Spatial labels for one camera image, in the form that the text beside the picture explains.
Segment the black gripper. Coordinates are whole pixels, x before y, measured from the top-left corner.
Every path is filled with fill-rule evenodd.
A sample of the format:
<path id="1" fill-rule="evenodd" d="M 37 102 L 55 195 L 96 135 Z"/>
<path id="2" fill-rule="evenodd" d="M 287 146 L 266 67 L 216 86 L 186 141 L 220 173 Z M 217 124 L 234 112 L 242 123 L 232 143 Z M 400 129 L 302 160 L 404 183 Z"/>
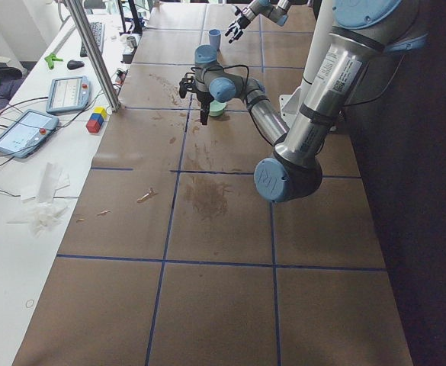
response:
<path id="1" fill-rule="evenodd" d="M 202 125 L 207 125 L 210 114 L 210 103 L 213 101 L 213 96 L 208 91 L 196 91 L 196 96 L 201 104 L 200 119 Z"/>
<path id="2" fill-rule="evenodd" d="M 250 9 L 236 9 L 234 11 L 236 20 L 227 28 L 225 36 L 229 37 L 229 42 L 237 41 L 243 35 L 243 29 L 247 28 L 252 21 L 252 11 Z"/>

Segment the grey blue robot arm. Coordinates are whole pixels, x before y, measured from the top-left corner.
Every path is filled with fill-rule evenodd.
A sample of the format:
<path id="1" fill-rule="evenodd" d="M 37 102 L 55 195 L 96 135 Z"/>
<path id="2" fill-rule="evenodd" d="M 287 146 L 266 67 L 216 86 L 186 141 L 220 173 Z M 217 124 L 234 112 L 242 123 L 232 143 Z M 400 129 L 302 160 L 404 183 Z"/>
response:
<path id="1" fill-rule="evenodd" d="M 228 42 L 237 41 L 242 35 L 243 31 L 259 16 L 263 16 L 276 25 L 283 27 L 288 19 L 288 12 L 292 6 L 306 5 L 313 7 L 314 1 L 277 1 L 273 5 L 268 0 L 254 0 L 250 1 L 244 8 L 239 8 L 237 5 L 232 5 L 232 12 L 236 19 L 228 26 L 225 36 L 228 37 Z"/>
<path id="2" fill-rule="evenodd" d="M 255 168 L 258 193 L 270 202 L 306 197 L 321 184 L 317 154 L 364 69 L 374 57 L 422 47 L 428 10 L 427 1 L 322 2 L 303 80 L 288 100 L 289 117 L 272 107 L 258 80 L 221 66 L 210 45 L 195 50 L 179 94 L 197 96 L 202 123 L 212 101 L 241 100 L 273 146 L 272 155 Z"/>

